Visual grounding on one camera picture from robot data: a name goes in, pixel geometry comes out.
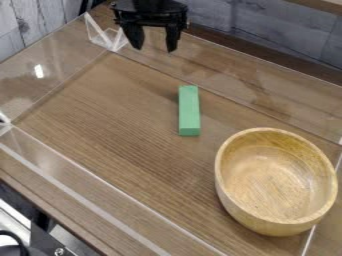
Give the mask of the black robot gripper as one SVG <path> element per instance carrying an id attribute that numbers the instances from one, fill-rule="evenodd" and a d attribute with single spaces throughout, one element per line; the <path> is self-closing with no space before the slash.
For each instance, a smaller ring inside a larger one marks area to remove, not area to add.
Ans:
<path id="1" fill-rule="evenodd" d="M 189 7 L 178 0 L 114 0 L 111 10 L 126 37 L 138 50 L 145 43 L 142 26 L 166 27 L 167 51 L 178 48 L 181 30 L 187 27 Z"/>

